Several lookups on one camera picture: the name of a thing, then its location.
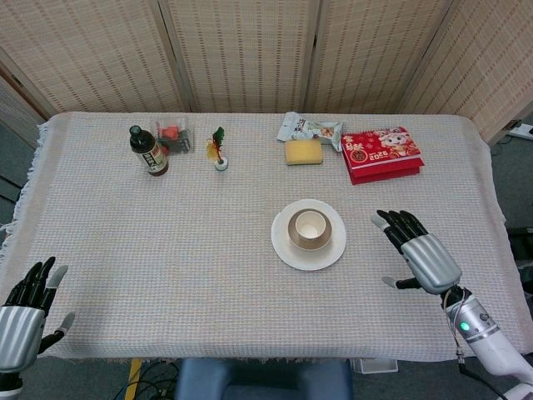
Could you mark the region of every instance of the white power strip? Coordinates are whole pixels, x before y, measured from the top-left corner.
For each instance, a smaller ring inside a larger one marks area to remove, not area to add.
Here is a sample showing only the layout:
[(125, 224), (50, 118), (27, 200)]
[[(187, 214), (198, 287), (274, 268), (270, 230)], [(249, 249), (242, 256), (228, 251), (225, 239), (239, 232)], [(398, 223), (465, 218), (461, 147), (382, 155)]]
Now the white power strip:
[(517, 138), (533, 140), (533, 133), (530, 133), (531, 129), (533, 129), (533, 125), (522, 123), (519, 127), (512, 128), (507, 134)]

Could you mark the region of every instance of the snack packet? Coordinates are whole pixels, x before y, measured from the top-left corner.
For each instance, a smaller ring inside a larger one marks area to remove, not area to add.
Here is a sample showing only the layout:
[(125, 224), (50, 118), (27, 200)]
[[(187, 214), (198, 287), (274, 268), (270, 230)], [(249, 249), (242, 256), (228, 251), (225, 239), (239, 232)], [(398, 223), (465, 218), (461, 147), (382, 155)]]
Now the snack packet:
[(277, 139), (283, 142), (287, 140), (320, 139), (322, 144), (329, 143), (341, 151), (341, 134), (344, 122), (313, 122), (297, 112), (288, 112), (281, 123)]

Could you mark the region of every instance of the bottle cap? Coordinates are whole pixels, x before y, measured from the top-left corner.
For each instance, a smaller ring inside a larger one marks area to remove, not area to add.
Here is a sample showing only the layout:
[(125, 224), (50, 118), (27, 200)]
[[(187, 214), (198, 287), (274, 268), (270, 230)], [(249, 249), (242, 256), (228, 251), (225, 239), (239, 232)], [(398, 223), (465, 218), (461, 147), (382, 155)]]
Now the bottle cap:
[(138, 135), (139, 133), (141, 133), (141, 131), (142, 131), (142, 129), (138, 125), (133, 125), (132, 127), (130, 127), (130, 134), (131, 135)]

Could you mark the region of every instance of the white tablecloth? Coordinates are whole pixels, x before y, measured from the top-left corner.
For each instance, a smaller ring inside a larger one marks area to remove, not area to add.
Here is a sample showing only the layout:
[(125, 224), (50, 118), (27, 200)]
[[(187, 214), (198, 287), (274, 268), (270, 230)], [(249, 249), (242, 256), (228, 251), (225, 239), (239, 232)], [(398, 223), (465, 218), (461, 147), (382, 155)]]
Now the white tablecloth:
[[(73, 112), (42, 127), (43, 145), (3, 249), (5, 297), (37, 260), (69, 272), (47, 321), (74, 311), (71, 332), (47, 353), (63, 358), (455, 357), (440, 299), (398, 292), (381, 276), (410, 271), (369, 217), (411, 211), (448, 247), (461, 283), (521, 352), (531, 319), (491, 180), (488, 147), (452, 116), (313, 115), (345, 132), (402, 125), (420, 145), (420, 175), (352, 186), (339, 153), (288, 167), (281, 114), (188, 114), (194, 153), (152, 177), (131, 152), (128, 128), (160, 114)], [(204, 143), (226, 129), (229, 168)], [(346, 224), (341, 259), (318, 272), (284, 264), (271, 222), (288, 203), (317, 198)]]

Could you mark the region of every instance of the white plate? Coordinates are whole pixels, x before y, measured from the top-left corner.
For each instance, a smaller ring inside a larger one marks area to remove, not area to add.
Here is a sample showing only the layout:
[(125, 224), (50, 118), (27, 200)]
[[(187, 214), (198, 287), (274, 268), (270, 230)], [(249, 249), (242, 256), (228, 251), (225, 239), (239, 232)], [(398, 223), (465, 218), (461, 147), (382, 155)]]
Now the white plate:
[[(331, 223), (331, 240), (317, 250), (304, 250), (289, 238), (289, 221), (291, 217), (304, 208), (314, 208), (328, 217)], [(274, 218), (271, 230), (272, 246), (280, 259), (302, 271), (316, 271), (329, 267), (344, 253), (346, 247), (346, 228), (341, 216), (325, 202), (305, 198), (292, 202)]]

